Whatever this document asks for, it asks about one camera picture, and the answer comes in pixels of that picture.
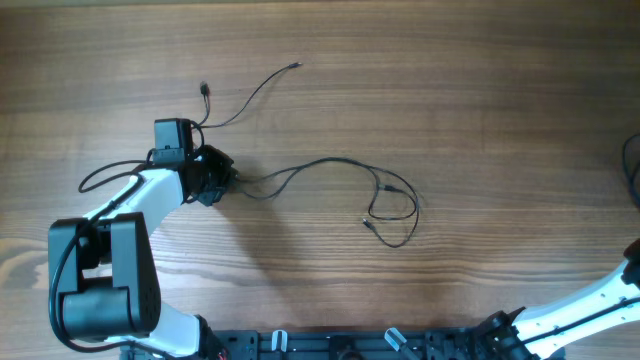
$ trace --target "wooden table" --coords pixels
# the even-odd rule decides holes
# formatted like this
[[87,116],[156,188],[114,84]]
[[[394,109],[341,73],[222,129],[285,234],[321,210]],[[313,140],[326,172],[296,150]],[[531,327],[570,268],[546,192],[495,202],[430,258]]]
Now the wooden table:
[[[207,142],[245,175],[333,155],[394,170],[424,201],[415,238],[381,245],[361,224],[372,179],[318,166],[274,201],[228,194],[166,218],[151,238],[164,301],[215,329],[422,329],[602,277],[640,234],[620,170],[640,129],[639,13],[497,0],[0,12],[0,358],[116,356],[52,336],[49,225],[123,186],[76,192],[91,170],[144,158],[153,120],[200,119],[201,80],[220,121],[295,61]],[[378,229],[400,240],[410,225]],[[622,326],[569,359],[635,359],[638,336]]]

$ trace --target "wood grain surface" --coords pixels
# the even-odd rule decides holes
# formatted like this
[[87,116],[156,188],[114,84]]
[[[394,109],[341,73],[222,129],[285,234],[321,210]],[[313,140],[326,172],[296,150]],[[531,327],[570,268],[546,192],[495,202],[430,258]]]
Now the wood grain surface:
[[[220,121],[295,61],[207,142],[245,175],[333,155],[396,171],[423,199],[415,238],[382,246],[360,223],[372,179],[322,165],[273,201],[171,214],[151,238],[164,301],[215,329],[421,329],[602,277],[640,235],[619,158],[640,130],[639,13],[565,0],[0,11],[0,358],[116,357],[54,339],[49,225],[123,186],[76,192],[91,170],[144,158],[153,120],[200,119],[201,80]],[[378,229],[391,241],[410,226]],[[569,359],[636,359],[639,336],[625,325]]]

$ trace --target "wooden tabletop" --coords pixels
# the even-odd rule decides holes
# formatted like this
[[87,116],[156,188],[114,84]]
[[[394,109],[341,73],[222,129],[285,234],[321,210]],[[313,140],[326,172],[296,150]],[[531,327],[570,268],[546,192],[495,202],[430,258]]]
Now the wooden tabletop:
[[[207,142],[247,176],[325,156],[393,170],[422,197],[415,237],[383,246],[361,224],[370,175],[320,165],[273,201],[233,193],[168,216],[151,237],[164,301],[215,329],[422,329],[599,279],[640,235],[620,168],[640,130],[639,13],[520,0],[0,12],[0,358],[116,356],[54,339],[48,227],[123,186],[76,191],[143,159],[153,120],[201,119],[200,81],[217,122],[296,61]],[[399,241],[412,223],[376,225]],[[636,359],[639,336],[621,326],[568,358]]]

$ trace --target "robotic arm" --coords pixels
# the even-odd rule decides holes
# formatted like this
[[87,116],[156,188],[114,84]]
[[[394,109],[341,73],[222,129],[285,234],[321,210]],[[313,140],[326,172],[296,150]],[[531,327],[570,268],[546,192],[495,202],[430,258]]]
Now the robotic arm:
[[[384,334],[214,333],[203,318],[161,302],[149,245],[149,235],[169,213],[194,201],[213,205],[237,175],[233,161],[221,151],[204,143],[193,148],[192,125],[184,119],[157,120],[153,161],[142,166],[112,201],[83,218],[58,220],[51,226],[52,285],[65,248],[77,238],[52,292],[55,321],[69,340],[126,341],[121,358],[127,360],[150,358],[145,349],[153,349],[156,357],[189,360],[535,360],[562,359],[564,345],[640,319],[638,240],[625,252],[626,261],[591,286],[548,305],[511,314],[500,311],[473,328],[404,334],[395,328]],[[87,219],[100,214],[87,225]],[[85,226],[90,230],[78,235]],[[83,276],[83,270],[99,264],[111,264],[112,275]]]

